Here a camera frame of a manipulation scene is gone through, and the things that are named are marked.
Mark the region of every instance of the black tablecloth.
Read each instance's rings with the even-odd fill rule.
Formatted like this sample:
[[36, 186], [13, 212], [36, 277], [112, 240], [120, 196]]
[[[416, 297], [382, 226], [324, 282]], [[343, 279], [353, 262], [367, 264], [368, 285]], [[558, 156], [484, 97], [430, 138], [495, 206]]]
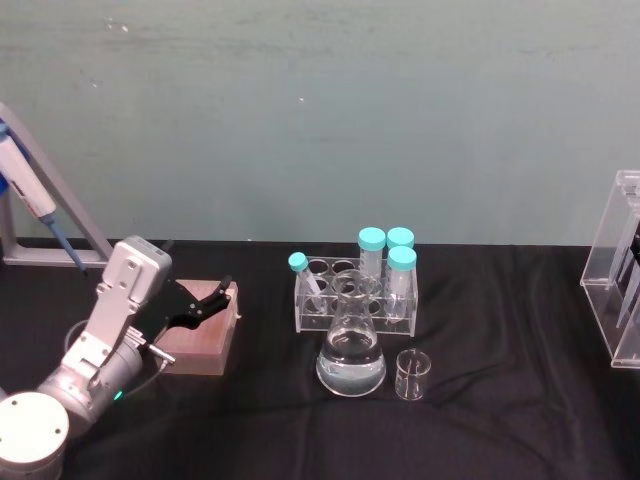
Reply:
[[[239, 284], [222, 378], [163, 376], [118, 401], [68, 449], [68, 479], [640, 478], [638, 375], [614, 371], [579, 285], [588, 250], [420, 246], [415, 338], [381, 336], [384, 386], [331, 395], [322, 342], [295, 334], [287, 256], [347, 245], [179, 242], [177, 278]], [[0, 386], [36, 387], [86, 318], [99, 272], [0, 267]], [[416, 403], [395, 397], [396, 354], [432, 359]]]

